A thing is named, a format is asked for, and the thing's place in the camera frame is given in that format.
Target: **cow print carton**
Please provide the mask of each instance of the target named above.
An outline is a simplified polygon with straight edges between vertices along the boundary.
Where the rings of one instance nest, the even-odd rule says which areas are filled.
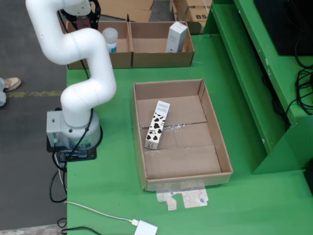
[[[153,150],[157,149],[169,108],[169,103],[165,103],[160,100],[157,102],[156,110],[152,117],[152,121],[145,141],[146,148]]]

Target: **concrete floor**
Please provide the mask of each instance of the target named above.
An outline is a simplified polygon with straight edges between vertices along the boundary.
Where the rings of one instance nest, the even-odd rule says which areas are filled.
[[[43,55],[25,1],[1,1],[0,8],[0,77],[22,80],[0,108],[0,230],[55,224],[66,217],[66,207],[49,200],[49,183],[56,167],[45,150],[45,124],[46,112],[60,107],[66,67]],[[155,0],[150,21],[173,20],[169,0]],[[59,180],[53,187],[54,197],[63,198]]]

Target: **white bottle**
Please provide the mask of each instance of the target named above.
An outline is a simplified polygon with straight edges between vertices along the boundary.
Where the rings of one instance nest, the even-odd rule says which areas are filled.
[[[116,53],[117,30],[115,28],[106,28],[103,30],[102,35],[106,39],[109,53]]]

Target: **cardboard box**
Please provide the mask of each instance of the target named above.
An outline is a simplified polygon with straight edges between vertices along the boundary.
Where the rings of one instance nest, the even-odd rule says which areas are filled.
[[[188,26],[181,24],[180,22],[176,21],[173,25],[171,25],[167,37],[166,52],[182,52],[187,32]]]
[[[150,8],[153,0],[98,0],[101,15],[130,21],[147,22],[151,16]]]
[[[191,35],[202,34],[212,0],[170,0],[176,21],[186,21]]]
[[[130,22],[133,68],[188,67],[195,50],[189,31],[183,51],[165,53],[170,26],[174,22]]]
[[[114,69],[131,68],[132,67],[132,39],[128,22],[115,22],[115,21],[99,21],[98,31],[102,33],[105,28],[115,28],[118,32],[117,52],[110,53],[112,66]],[[75,31],[73,26],[67,22],[69,32]],[[86,60],[83,60],[84,65],[88,69]],[[68,65],[70,70],[81,70],[83,66],[80,61]]]
[[[158,150],[144,147],[157,101],[171,105]],[[145,191],[227,183],[233,173],[203,80],[134,83],[134,144]]]

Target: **sneaker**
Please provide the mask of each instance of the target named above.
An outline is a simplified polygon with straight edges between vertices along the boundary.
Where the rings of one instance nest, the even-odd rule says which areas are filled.
[[[5,78],[5,87],[4,92],[10,92],[15,90],[17,87],[21,85],[21,80],[17,77]]]

